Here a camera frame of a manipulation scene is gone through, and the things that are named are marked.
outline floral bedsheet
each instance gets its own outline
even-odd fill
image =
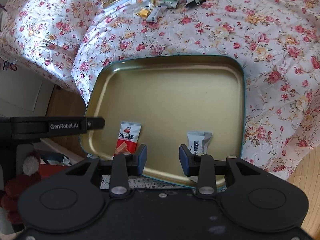
[[[88,102],[99,72],[117,60],[212,54],[246,75],[243,158],[287,179],[320,140],[319,0],[211,0],[167,9],[157,23],[135,0],[89,27],[72,76]]]
[[[77,91],[73,61],[100,0],[10,0],[3,13],[0,57]]]

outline wooden floor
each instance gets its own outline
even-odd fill
[[[83,116],[85,104],[75,93],[54,88],[47,116]],[[79,143],[79,136],[52,138],[66,149],[86,157]],[[313,149],[298,165],[289,182],[302,189],[309,199],[309,211],[302,228],[313,238],[320,240],[320,147]]]

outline white pom-pom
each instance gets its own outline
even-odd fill
[[[24,160],[22,170],[23,173],[31,176],[32,174],[36,173],[39,169],[39,161],[36,157],[29,156]]]

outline tray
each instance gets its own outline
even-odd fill
[[[121,121],[142,124],[138,139],[148,147],[143,174],[184,185],[180,144],[187,131],[212,131],[208,154],[216,160],[241,155],[244,75],[225,56],[164,56],[118,61],[99,74],[86,116],[102,116],[103,130],[80,135],[83,150],[102,159],[115,152]],[[224,185],[217,176],[217,186]]]

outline silver screw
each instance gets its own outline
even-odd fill
[[[165,198],[165,197],[167,197],[167,194],[166,194],[166,193],[160,193],[160,194],[159,194],[159,197],[160,197],[160,198]]]
[[[115,195],[122,195],[127,192],[127,189],[122,186],[116,186],[111,189],[111,192]]]
[[[199,193],[201,193],[203,195],[210,195],[210,194],[214,193],[214,189],[213,189],[213,187],[201,187],[199,189]]]

